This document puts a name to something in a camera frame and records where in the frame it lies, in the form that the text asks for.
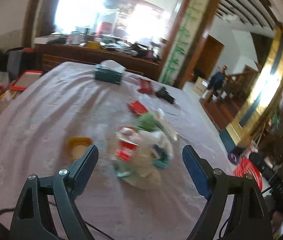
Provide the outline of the dark jacket on post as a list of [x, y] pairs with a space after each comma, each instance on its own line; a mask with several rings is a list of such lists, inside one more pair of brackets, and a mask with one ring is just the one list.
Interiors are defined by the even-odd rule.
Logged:
[[211, 77], [207, 90], [210, 90], [213, 95], [216, 95], [217, 91], [222, 88], [227, 69], [228, 67], [223, 65], [222, 68]]

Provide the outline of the cardboard box on floor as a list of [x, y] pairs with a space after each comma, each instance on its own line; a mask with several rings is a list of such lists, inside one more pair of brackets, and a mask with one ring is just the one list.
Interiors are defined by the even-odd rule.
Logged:
[[199, 96], [202, 96], [206, 89], [208, 88], [208, 82], [201, 78], [201, 77], [198, 77], [196, 82], [193, 84], [193, 87], [192, 87], [192, 90]]

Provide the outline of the pink floral tablecloth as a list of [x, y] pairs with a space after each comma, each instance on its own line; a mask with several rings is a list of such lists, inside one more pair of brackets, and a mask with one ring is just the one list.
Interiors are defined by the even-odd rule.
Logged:
[[[231, 173], [225, 148], [196, 94], [167, 87], [169, 104], [141, 94], [138, 76], [125, 73], [120, 85], [96, 81], [94, 67], [63, 63], [19, 95], [0, 116], [0, 209], [14, 207], [30, 174], [52, 176], [69, 167], [67, 142], [89, 137], [99, 160], [76, 204], [84, 220], [115, 239], [186, 239], [205, 205], [182, 161], [191, 145], [211, 166]], [[132, 126], [128, 103], [162, 109], [178, 134], [174, 158], [161, 169], [161, 184], [143, 191], [117, 178], [110, 161], [116, 131]]]

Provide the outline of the wooden door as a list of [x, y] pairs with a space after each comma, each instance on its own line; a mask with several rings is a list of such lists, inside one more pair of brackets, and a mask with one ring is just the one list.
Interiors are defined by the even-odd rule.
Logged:
[[224, 45], [214, 37], [210, 35], [207, 37], [201, 55], [193, 69], [195, 79], [198, 77], [205, 80], [208, 79], [215, 68], [216, 62], [218, 61], [223, 48]]

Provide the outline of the green tissue box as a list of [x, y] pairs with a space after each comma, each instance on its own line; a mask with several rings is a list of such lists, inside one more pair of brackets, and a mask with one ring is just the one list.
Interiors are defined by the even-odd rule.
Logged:
[[95, 66], [95, 80], [120, 85], [126, 68], [113, 60], [105, 60]]

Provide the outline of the dark red pouch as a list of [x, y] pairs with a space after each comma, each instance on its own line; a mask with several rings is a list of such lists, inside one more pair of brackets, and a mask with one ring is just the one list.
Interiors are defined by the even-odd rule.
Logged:
[[137, 89], [138, 92], [143, 94], [153, 94], [153, 87], [151, 81], [139, 78], [138, 86], [139, 86], [139, 88]]

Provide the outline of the teal tissue pack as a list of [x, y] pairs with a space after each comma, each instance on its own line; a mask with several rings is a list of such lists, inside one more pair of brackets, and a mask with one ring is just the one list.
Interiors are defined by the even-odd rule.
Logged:
[[166, 168], [169, 163], [169, 157], [163, 148], [158, 145], [152, 147], [154, 158], [152, 159], [152, 165], [157, 168]]

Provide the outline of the long white medicine box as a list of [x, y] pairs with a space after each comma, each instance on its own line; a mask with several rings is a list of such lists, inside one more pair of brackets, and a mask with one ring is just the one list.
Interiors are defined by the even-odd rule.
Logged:
[[161, 108], [158, 108], [154, 112], [154, 118], [158, 126], [173, 140], [178, 140], [178, 133], [174, 130], [174, 128], [170, 125], [170, 123], [166, 120], [165, 113]]

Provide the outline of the small red wrapper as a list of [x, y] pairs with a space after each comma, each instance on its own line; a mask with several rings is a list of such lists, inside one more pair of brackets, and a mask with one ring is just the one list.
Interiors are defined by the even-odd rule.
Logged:
[[148, 113], [148, 110], [144, 105], [142, 105], [138, 100], [127, 103], [129, 109], [136, 115], [144, 115]]

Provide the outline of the white plastic bag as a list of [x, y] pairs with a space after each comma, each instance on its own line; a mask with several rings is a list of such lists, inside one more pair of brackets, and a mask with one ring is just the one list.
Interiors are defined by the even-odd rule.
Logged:
[[134, 127], [120, 126], [110, 158], [116, 176], [141, 190], [150, 190], [161, 185], [159, 169], [152, 165], [152, 147], [158, 145], [169, 157], [174, 158], [173, 146], [161, 130], [147, 132]]

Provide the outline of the black handheld gun tool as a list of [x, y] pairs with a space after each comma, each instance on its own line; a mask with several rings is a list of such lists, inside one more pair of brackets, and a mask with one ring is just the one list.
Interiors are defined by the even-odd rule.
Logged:
[[155, 92], [156, 97], [167, 101], [170, 104], [174, 104], [174, 98], [167, 92], [166, 88], [163, 86], [158, 91]]

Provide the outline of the green towel cloth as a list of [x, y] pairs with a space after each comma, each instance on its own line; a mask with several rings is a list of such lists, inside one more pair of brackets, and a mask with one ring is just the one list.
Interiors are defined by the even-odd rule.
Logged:
[[145, 113], [144, 115], [141, 115], [137, 121], [135, 128], [137, 130], [143, 130], [147, 132], [154, 132], [159, 130], [159, 126], [157, 124], [157, 121], [151, 113]]

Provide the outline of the gold pillar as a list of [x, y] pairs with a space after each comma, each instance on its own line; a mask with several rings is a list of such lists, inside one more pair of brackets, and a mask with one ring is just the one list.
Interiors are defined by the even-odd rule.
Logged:
[[228, 153], [246, 149], [280, 102], [283, 90], [283, 25], [275, 37], [262, 71], [234, 119], [220, 132]]

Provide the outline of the red plastic basket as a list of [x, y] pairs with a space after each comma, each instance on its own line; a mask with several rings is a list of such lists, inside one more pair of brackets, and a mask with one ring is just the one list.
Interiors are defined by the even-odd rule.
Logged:
[[255, 179], [260, 191], [263, 188], [262, 176], [260, 171], [253, 165], [253, 163], [246, 157], [242, 158], [237, 167], [233, 171], [234, 176], [244, 177], [246, 174], [250, 174]]

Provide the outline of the wooden sideboard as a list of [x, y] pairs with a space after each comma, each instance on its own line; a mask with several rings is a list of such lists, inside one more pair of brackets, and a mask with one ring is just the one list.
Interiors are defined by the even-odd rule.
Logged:
[[45, 70], [51, 70], [67, 61], [95, 65], [105, 60], [113, 60], [129, 72], [152, 80], [158, 80], [160, 75], [159, 63], [117, 51], [93, 50], [65, 44], [35, 44], [35, 49], [41, 55], [42, 67]]

